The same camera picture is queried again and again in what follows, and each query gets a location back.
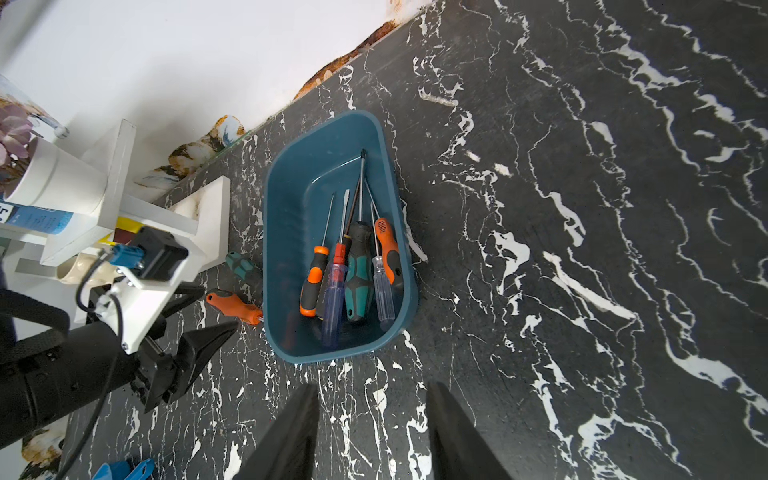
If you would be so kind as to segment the clear handle screwdriver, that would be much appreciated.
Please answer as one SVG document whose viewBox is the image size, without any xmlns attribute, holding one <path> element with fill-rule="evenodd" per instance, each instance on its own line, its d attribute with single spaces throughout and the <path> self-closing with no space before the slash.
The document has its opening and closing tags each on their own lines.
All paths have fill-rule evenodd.
<svg viewBox="0 0 768 480">
<path fill-rule="evenodd" d="M 376 306 L 380 328 L 383 332 L 388 331 L 394 323 L 396 314 L 391 284 L 387 277 L 382 254 L 379 248 L 377 234 L 373 234 L 375 256 L 372 259 L 373 281 L 376 294 Z"/>
</svg>

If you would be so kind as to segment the green small screwdriver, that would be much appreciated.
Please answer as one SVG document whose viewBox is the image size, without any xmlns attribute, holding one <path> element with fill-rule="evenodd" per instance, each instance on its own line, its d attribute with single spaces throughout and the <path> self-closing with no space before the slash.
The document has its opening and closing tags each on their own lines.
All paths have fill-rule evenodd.
<svg viewBox="0 0 768 480">
<path fill-rule="evenodd" d="M 263 281 L 261 268 L 248 257 L 236 251 L 230 251 L 225 258 L 227 267 L 246 284 L 256 288 Z"/>
</svg>

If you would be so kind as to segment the red purple clear screwdriver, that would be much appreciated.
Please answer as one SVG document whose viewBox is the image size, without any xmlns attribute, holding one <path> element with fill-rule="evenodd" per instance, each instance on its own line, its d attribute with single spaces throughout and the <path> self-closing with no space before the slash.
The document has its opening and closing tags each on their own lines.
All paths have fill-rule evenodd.
<svg viewBox="0 0 768 480">
<path fill-rule="evenodd" d="M 338 242 L 334 250 L 334 258 L 325 292 L 325 316 L 322 325 L 321 342 L 327 349 L 335 349 L 338 345 L 341 314 L 343 310 L 344 285 L 347 272 L 345 260 L 347 248 L 344 245 L 344 235 L 349 197 L 350 190 L 347 189 L 343 198 Z"/>
</svg>

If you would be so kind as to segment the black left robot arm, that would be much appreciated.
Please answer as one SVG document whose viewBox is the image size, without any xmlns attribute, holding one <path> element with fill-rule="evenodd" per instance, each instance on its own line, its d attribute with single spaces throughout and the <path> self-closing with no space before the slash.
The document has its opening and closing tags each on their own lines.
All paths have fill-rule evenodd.
<svg viewBox="0 0 768 480">
<path fill-rule="evenodd" d="M 63 310 L 4 289 L 1 444 L 8 446 L 125 385 L 147 411 L 171 404 L 191 389 L 238 328 L 227 322 L 188 331 L 174 356 L 163 353 L 151 338 L 128 354 L 106 323 L 71 330 Z"/>
</svg>

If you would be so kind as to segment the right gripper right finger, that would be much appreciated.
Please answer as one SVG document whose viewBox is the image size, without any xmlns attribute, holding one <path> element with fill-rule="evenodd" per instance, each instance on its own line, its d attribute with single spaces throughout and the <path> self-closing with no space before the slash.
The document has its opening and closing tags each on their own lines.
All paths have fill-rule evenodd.
<svg viewBox="0 0 768 480">
<path fill-rule="evenodd" d="M 445 384 L 428 383 L 426 415 L 435 479 L 511 479 Z"/>
</svg>

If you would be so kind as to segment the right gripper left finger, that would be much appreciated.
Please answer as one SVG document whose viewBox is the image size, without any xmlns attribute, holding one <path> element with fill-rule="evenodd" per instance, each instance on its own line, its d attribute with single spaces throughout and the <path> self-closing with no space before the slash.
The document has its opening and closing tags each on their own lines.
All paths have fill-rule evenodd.
<svg viewBox="0 0 768 480">
<path fill-rule="evenodd" d="M 318 387 L 302 384 L 233 479 L 311 479 L 318 422 Z"/>
</svg>

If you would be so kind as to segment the orange short screwdriver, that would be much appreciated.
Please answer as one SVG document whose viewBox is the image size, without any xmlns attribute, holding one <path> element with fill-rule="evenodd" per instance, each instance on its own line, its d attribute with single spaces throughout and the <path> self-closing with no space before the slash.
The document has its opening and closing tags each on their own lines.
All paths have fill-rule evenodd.
<svg viewBox="0 0 768 480">
<path fill-rule="evenodd" d="M 256 305 L 245 303 L 234 292 L 213 289 L 205 295 L 205 301 L 222 315 L 238 318 L 243 323 L 259 325 L 263 322 L 262 310 Z"/>
</svg>

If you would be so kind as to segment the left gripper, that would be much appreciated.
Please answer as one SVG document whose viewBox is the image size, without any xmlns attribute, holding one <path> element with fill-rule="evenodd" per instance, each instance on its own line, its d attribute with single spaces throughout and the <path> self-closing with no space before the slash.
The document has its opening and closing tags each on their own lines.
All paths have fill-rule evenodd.
<svg viewBox="0 0 768 480">
<path fill-rule="evenodd" d="M 135 354 L 137 369 L 130 387 L 145 413 L 167 402 L 172 386 L 174 396 L 185 395 L 211 358 L 239 329 L 239 323 L 231 321 L 185 332 L 175 357 L 166 354 L 157 340 L 165 335 L 168 318 L 200 300 L 204 294 L 202 285 L 183 282 L 163 307 Z"/>
</svg>

